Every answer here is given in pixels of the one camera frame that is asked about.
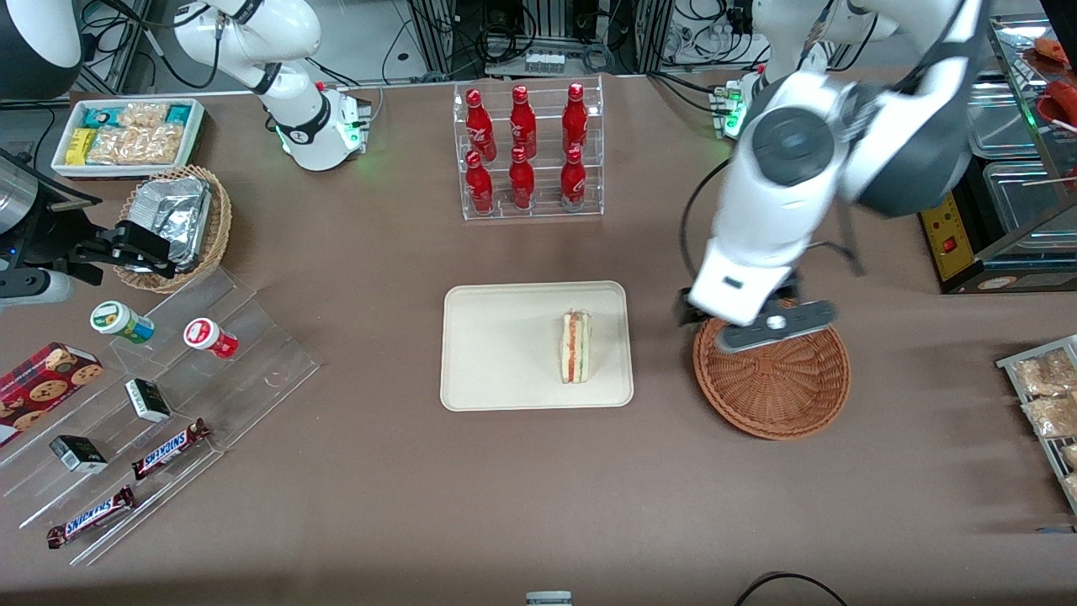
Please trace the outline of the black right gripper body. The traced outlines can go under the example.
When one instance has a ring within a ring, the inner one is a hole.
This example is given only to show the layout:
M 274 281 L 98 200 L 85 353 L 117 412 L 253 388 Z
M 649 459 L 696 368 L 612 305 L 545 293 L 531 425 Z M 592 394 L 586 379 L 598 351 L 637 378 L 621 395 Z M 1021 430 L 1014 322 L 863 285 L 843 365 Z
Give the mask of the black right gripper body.
M 62 202 L 55 192 L 6 194 L 6 268 L 44 266 L 69 256 L 76 245 L 100 237 L 104 227 L 93 224 L 83 210 L 53 212 Z

